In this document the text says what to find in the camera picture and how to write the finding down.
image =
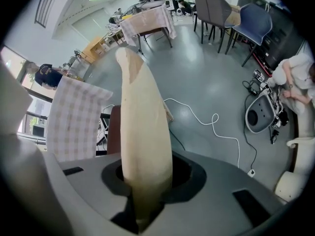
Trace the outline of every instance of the black electronic device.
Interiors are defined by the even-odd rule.
[[[258,47],[257,54],[273,71],[283,59],[298,53],[304,38],[295,27],[290,12],[270,3],[269,14],[273,27]]]
[[[262,7],[263,9],[265,9],[266,4],[268,4],[266,0],[238,0],[237,6],[243,7],[244,5],[249,4],[249,3],[254,3],[258,5],[259,7]]]

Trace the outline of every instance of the black cable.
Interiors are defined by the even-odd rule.
[[[252,79],[251,81],[242,81],[242,84],[243,84],[243,87],[245,87],[246,89],[247,89],[247,91],[249,92],[249,93],[251,93],[252,95],[254,95],[253,94],[253,91],[256,91],[256,93],[258,94],[258,92],[260,92],[260,84],[255,80],[255,79]],[[257,86],[258,86],[258,90],[255,90],[254,88],[253,88],[253,84],[256,84]]]
[[[245,102],[244,102],[245,113],[246,113],[246,102],[247,102],[248,97],[250,97],[250,96],[251,96],[251,94],[247,95],[247,97],[246,97],[246,99],[245,99]],[[255,148],[253,145],[251,145],[251,144],[248,142],[247,136],[246,136],[246,133],[245,133],[245,127],[246,127],[246,121],[244,120],[243,134],[244,134],[244,136],[245,136],[245,141],[246,141],[246,143],[247,143],[249,146],[251,146],[251,147],[255,150],[255,157],[254,157],[254,160],[252,161],[252,164],[251,164],[251,170],[252,170],[252,165],[253,165],[254,161],[256,160],[256,157],[257,157],[257,150],[256,150],[256,148]]]
[[[169,132],[175,137],[175,139],[181,144],[181,146],[183,147],[183,149],[186,150],[185,147],[184,147],[184,145],[181,143],[180,140],[178,140],[178,138],[174,135],[174,133],[173,133],[170,129],[168,129],[168,130],[169,130]]]

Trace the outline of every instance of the plaid cloth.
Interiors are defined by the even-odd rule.
[[[145,31],[166,27],[170,38],[176,37],[174,23],[165,5],[133,15],[120,23],[127,44],[136,46],[132,37]]]
[[[59,162],[95,157],[101,107],[112,94],[63,76],[48,118],[47,151]]]

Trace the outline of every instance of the black slot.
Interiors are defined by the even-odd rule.
[[[63,170],[63,173],[66,176],[68,176],[68,175],[72,175],[72,174],[78,173],[80,171],[83,171],[83,169],[81,167],[74,167],[74,168]]]
[[[248,190],[233,192],[233,196],[236,198],[246,216],[251,221],[252,226],[259,226],[270,217],[270,214]]]

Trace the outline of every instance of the wire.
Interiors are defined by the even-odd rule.
[[[260,91],[260,84],[258,84],[258,82],[255,79],[252,79],[251,81],[242,81],[243,87],[245,87],[247,89],[247,91],[252,94],[252,95],[257,95]],[[253,84],[256,84],[258,86],[258,90],[255,90],[252,86]]]
[[[174,133],[173,133],[170,129],[168,129],[168,130],[169,130],[169,132],[175,137],[175,139],[181,144],[181,146],[183,147],[183,149],[186,150],[185,147],[184,147],[184,145],[181,143],[180,140],[178,140],[178,138],[174,135]]]
[[[218,135],[218,134],[216,133],[214,124],[215,124],[216,122],[218,122],[218,120],[219,120],[219,115],[218,115],[217,113],[215,113],[215,114],[212,115],[212,117],[211,117],[211,123],[203,123],[203,122],[202,122],[201,120],[199,120],[199,118],[195,115],[195,113],[193,112],[193,110],[191,109],[191,107],[190,107],[189,105],[184,104],[184,103],[181,103],[181,102],[179,102],[179,101],[177,101],[177,100],[174,100],[174,99],[172,99],[172,98],[168,98],[168,99],[164,100],[164,102],[165,102],[165,101],[168,101],[168,100],[175,101],[175,102],[177,102],[177,103],[179,103],[179,104],[181,104],[181,105],[183,105],[183,106],[188,107],[188,108],[190,109],[191,113],[193,114],[193,116],[195,116],[195,118],[197,119],[197,121],[198,121],[200,124],[202,124],[202,125],[204,125],[204,126],[212,125],[212,130],[213,130],[213,133],[214,133],[215,136],[220,137],[220,138],[226,138],[226,139],[233,139],[233,140],[236,140],[236,142],[237,142],[237,147],[238,147],[237,168],[239,168],[239,162],[240,162],[240,143],[239,143],[239,141],[238,141],[237,138],[234,138],[234,137],[227,137],[227,136],[220,136],[220,135]],[[175,139],[182,145],[182,147],[183,147],[184,150],[185,150],[185,147],[183,146],[183,144],[177,139],[177,137],[172,133],[172,131],[171,131],[170,129],[169,129],[169,131],[170,131],[171,134],[175,137]]]
[[[246,99],[245,99],[245,102],[244,102],[245,113],[246,113],[246,102],[247,102],[248,97],[250,97],[250,96],[251,96],[251,94],[247,95],[247,97],[246,97]],[[245,141],[246,141],[246,143],[247,143],[249,146],[251,146],[251,147],[255,150],[255,157],[254,157],[254,160],[252,161],[252,164],[251,164],[251,170],[252,170],[252,165],[253,165],[254,161],[256,160],[256,157],[257,157],[257,150],[256,150],[256,148],[255,148],[253,145],[251,145],[251,144],[248,142],[247,136],[246,136],[246,133],[245,133],[245,127],[246,127],[246,121],[244,120],[243,134],[244,134],[244,136],[245,136]]]
[[[239,168],[239,162],[240,162],[240,143],[239,143],[239,141],[238,141],[237,138],[234,138],[234,137],[227,137],[227,136],[219,136],[219,135],[215,132],[215,127],[214,127],[213,124],[215,124],[215,123],[218,122],[218,120],[219,120],[219,115],[218,115],[217,113],[215,113],[215,114],[212,115],[212,117],[211,117],[211,123],[203,123],[203,122],[202,122],[201,120],[199,120],[198,117],[194,114],[193,110],[191,109],[191,107],[190,107],[189,105],[186,105],[186,104],[184,104],[184,103],[181,103],[181,102],[179,102],[179,101],[177,101],[177,100],[174,100],[174,99],[172,99],[172,98],[168,98],[168,99],[164,100],[164,102],[167,101],[167,100],[172,100],[172,101],[175,101],[175,102],[177,102],[177,103],[179,103],[179,104],[181,104],[181,105],[184,105],[184,106],[186,106],[186,107],[189,107],[189,109],[190,109],[190,111],[192,112],[193,116],[195,116],[195,118],[197,119],[198,122],[200,122],[200,124],[202,124],[202,125],[204,125],[204,126],[212,125],[212,130],[213,130],[213,133],[215,134],[215,136],[220,137],[220,138],[226,138],[226,139],[233,139],[233,140],[236,140],[236,141],[237,141],[237,147],[238,147],[237,168]]]

